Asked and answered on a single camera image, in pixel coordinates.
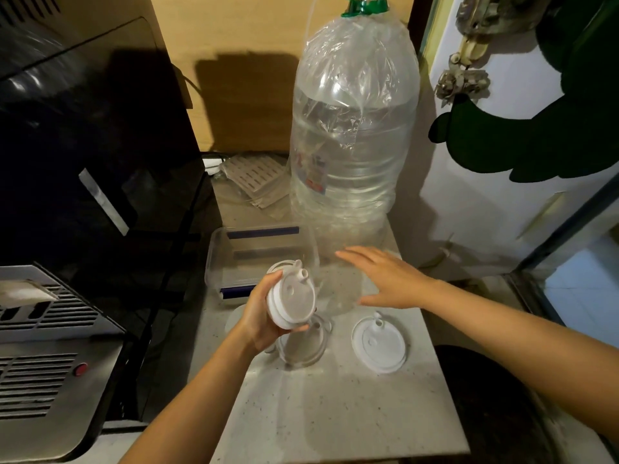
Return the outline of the person's left hand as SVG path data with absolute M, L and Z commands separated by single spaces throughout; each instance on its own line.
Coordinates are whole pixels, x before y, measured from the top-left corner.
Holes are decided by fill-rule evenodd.
M 245 305 L 243 315 L 233 328 L 234 334 L 243 338 L 253 357 L 261 353 L 279 338 L 276 325 L 269 316 L 267 295 L 282 278 L 283 271 L 267 273 L 254 287 Z

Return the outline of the person's right hand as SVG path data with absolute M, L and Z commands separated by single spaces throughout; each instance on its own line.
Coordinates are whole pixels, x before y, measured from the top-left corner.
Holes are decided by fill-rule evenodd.
M 358 268 L 378 289 L 376 294 L 391 296 L 396 309 L 424 307 L 434 300 L 444 285 L 375 247 L 351 246 L 336 251 L 335 255 Z

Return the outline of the white spouted lid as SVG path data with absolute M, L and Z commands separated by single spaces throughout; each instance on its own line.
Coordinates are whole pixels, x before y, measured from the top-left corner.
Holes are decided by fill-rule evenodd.
M 395 373 L 407 358 L 407 345 L 402 333 L 379 311 L 355 324 L 351 343 L 357 358 L 375 374 Z
M 282 260 L 268 273 L 282 272 L 267 294 L 267 311 L 276 326 L 293 330 L 309 322 L 316 311 L 316 287 L 301 260 Z

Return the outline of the person's right forearm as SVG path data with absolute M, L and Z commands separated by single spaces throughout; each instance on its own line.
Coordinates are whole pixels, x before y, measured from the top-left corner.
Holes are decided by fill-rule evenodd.
M 521 382 L 619 443 L 618 348 L 442 281 L 430 281 L 415 304 L 470 337 Z

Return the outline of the person's left forearm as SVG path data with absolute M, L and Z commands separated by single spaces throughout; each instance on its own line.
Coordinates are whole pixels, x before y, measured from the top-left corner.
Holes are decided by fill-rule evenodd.
M 257 351 L 235 327 L 119 464 L 209 464 Z

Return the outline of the clear plastic cup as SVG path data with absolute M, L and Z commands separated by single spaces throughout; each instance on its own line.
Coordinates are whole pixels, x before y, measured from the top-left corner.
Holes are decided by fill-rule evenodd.
M 324 354 L 332 331 L 328 317 L 314 314 L 307 330 L 291 332 L 275 342 L 279 358 L 288 369 L 300 369 L 314 365 Z

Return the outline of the clear container with blue clips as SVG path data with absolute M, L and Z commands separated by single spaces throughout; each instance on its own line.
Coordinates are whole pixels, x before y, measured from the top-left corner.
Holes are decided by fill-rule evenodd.
M 205 263 L 207 293 L 224 303 L 241 303 L 271 266 L 285 260 L 301 260 L 310 275 L 318 277 L 318 245 L 308 226 L 284 223 L 216 229 Z

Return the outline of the white perforated tray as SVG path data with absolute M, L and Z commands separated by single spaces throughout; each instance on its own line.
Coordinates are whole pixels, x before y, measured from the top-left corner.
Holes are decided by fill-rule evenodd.
M 289 194 L 289 165 L 270 154 L 234 155 L 220 164 L 223 175 L 254 207 L 270 207 Z

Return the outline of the large clear water bottle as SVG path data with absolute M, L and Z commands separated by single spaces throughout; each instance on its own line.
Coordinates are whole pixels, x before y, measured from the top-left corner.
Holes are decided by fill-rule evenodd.
M 293 89 L 290 202 L 321 256 L 383 237 L 420 83 L 414 45 L 391 12 L 340 16 L 308 39 Z

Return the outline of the silver vented appliance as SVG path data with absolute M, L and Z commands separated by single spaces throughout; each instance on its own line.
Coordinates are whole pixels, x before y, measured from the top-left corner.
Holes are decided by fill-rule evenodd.
M 0 265 L 0 464 L 62 462 L 90 445 L 126 336 L 42 266 Z

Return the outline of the black glossy appliance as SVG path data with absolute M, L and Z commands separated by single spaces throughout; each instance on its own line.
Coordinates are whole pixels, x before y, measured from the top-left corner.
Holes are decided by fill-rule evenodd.
M 188 380 L 211 187 L 152 0 L 0 0 L 0 263 L 128 337 L 109 420 Z

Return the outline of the hanging metal ornament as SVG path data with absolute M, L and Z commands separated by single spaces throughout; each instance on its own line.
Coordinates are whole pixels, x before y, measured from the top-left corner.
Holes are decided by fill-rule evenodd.
M 487 91 L 491 84 L 488 73 L 473 65 L 484 57 L 495 38 L 534 30 L 551 1 L 463 0 L 455 22 L 462 40 L 435 86 L 441 105 L 452 103 L 458 94 L 477 97 Z

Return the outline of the green bottle cap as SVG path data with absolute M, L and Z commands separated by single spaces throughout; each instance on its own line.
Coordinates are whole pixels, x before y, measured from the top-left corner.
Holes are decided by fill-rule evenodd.
M 384 14 L 390 10 L 388 0 L 346 0 L 348 6 L 341 13 L 342 18 L 353 18 L 356 16 L 372 16 Z

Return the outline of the green wall sticker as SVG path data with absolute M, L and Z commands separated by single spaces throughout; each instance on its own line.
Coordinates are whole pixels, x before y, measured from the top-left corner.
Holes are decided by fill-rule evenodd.
M 476 173 L 515 183 L 581 178 L 619 162 L 619 0 L 552 0 L 535 29 L 562 97 L 531 119 L 507 119 L 456 95 L 428 132 Z

